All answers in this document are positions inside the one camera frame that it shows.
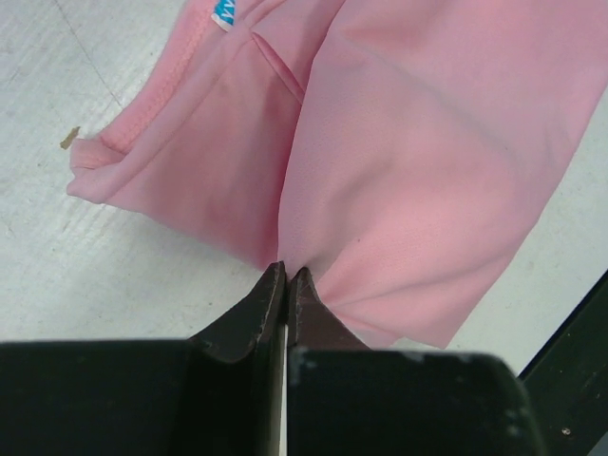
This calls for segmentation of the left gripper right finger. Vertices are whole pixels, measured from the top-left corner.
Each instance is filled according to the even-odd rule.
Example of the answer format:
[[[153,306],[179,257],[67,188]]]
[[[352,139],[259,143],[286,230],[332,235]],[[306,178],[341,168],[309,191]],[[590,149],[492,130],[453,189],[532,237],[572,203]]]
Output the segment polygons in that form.
[[[543,455],[522,382],[498,357],[374,351],[321,302],[312,275],[290,285],[291,455]]]

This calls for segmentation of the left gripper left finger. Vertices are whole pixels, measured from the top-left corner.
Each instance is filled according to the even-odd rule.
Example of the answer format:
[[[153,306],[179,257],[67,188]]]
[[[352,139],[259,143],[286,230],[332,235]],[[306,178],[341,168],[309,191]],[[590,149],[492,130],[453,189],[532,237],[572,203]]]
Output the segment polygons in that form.
[[[5,342],[5,455],[276,455],[286,276],[183,339]]]

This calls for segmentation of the pink t shirt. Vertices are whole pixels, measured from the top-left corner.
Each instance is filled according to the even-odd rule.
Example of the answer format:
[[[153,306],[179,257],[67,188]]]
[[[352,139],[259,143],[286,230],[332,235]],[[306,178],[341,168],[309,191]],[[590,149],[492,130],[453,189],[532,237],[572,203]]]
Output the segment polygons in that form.
[[[189,1],[67,191],[309,269],[369,346],[443,348],[606,86],[603,1]]]

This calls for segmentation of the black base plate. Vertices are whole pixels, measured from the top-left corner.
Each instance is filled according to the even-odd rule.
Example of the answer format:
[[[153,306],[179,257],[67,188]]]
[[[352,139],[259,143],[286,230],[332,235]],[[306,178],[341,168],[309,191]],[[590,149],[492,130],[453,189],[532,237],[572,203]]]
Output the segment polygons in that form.
[[[520,374],[550,455],[607,453],[607,276]]]

